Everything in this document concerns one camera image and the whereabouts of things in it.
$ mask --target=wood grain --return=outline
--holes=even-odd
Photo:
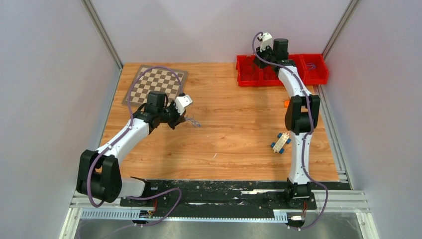
[[[111,107],[103,142],[127,123],[127,106],[121,104],[140,63],[125,64]],[[120,169],[123,177],[148,179],[286,180],[291,145],[273,153],[271,142],[286,132],[284,87],[239,87],[232,63],[169,63],[189,72],[185,92],[194,104],[187,110],[190,122],[175,130],[163,124],[141,141]],[[325,128],[320,118],[310,151],[310,175],[316,180],[338,181]]]

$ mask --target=red tray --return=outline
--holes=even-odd
[[[270,66],[259,69],[253,63],[254,55],[237,56],[237,82],[239,86],[282,86],[283,83],[278,79],[276,73]],[[289,59],[294,60],[300,78],[305,85],[326,84],[328,70],[320,54],[292,54]],[[313,63],[315,69],[307,67],[307,63]]]

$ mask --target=wooden tabletop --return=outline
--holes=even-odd
[[[102,143],[109,141],[129,119],[122,100],[140,65],[130,63],[123,68]],[[232,63],[164,65],[189,72],[184,91],[194,103],[187,108],[187,115],[195,117],[202,127],[193,127],[190,122],[178,125],[175,130],[166,124],[160,125],[126,157],[120,166],[123,177],[287,179],[291,145],[284,147],[283,154],[274,153],[270,148],[270,144],[277,141],[277,134],[287,131],[283,102],[289,96],[284,87],[239,87]],[[316,180],[338,181],[321,118],[311,141],[309,171]]]

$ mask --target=perforated metal strip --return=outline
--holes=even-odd
[[[147,220],[156,221],[161,217],[151,219],[139,218],[140,210],[136,209],[89,209],[85,208],[81,219],[109,219],[109,220]],[[180,222],[254,222],[254,223],[287,223],[287,213],[274,212],[274,218],[191,218],[168,217],[165,221]]]

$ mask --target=white wall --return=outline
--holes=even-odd
[[[422,1],[361,1],[327,59],[348,171],[382,239],[420,238]]]
[[[0,238],[57,238],[119,71],[81,1],[0,6]]]
[[[349,0],[92,0],[125,62],[234,62],[259,31],[321,53]]]

